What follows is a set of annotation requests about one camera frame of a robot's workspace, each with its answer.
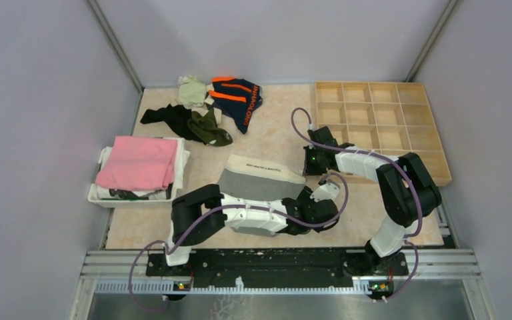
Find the grey underwear white waistband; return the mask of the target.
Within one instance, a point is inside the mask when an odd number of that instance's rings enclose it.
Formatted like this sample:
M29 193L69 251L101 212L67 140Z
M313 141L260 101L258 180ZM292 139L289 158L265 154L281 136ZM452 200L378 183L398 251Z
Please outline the grey underwear white waistband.
M271 213L286 213L281 201L296 199L305 178L296 170L272 161L232 154L218 180L224 204L248 205L248 209L226 209L227 227L237 233L274 237L286 228L286 218Z

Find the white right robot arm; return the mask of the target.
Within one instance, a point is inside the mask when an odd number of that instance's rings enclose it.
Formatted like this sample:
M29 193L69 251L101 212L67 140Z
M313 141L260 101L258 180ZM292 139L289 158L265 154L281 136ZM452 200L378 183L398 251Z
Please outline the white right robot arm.
M307 134L305 175L336 171L378 183L387 216L364 247L364 265L374 275L383 274L404 241L420 234L424 217L441 204L435 182L416 153L388 156L340 145L328 127L310 127Z

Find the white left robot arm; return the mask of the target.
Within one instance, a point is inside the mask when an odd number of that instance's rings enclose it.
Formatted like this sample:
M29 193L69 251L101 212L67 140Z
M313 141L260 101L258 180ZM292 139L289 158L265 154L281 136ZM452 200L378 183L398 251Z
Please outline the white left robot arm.
M221 192L206 185L176 198L171 205L171 231L161 265L170 275L186 270L192 248L223 228L234 232L274 237L326 231L339 221L334 200L338 184L322 181L316 190L304 187L296 198L256 201Z

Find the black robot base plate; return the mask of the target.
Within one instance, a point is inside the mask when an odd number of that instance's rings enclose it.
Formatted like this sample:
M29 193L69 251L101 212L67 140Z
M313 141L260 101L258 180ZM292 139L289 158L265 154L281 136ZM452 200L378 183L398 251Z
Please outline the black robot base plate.
M354 285L354 277L390 280L407 276L409 266L398 253L380 268L364 264L364 249L353 247L276 249L196 249L186 265L170 267L163 253L149 253L149 277L186 277L196 289L234 286L248 289L322 289Z

